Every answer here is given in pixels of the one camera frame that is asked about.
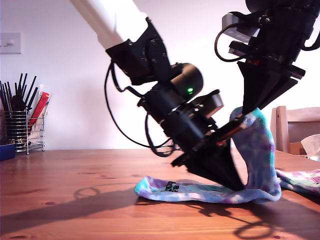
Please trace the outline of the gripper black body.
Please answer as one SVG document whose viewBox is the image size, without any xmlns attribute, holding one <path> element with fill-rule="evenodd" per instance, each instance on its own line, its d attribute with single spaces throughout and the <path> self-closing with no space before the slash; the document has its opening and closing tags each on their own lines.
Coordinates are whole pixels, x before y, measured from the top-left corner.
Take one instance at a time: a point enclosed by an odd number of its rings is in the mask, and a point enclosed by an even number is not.
<svg viewBox="0 0 320 240">
<path fill-rule="evenodd" d="M 236 30 L 245 36 L 247 45 L 235 46 L 244 54 L 245 62 L 238 66 L 245 79 L 296 78 L 305 70 L 296 67 L 300 51 L 310 51 L 305 42 L 313 32 L 313 11 L 254 11 L 243 14 L 231 11 Z"/>
<path fill-rule="evenodd" d="M 162 107 L 159 124 L 164 133 L 182 149 L 183 154 L 171 164 L 186 166 L 186 160 L 207 156 L 215 146 L 230 145 L 230 138 L 244 128 L 245 117 L 237 115 L 222 127 L 217 127 L 213 118 L 206 118 L 197 108 L 191 106 Z"/>
</svg>

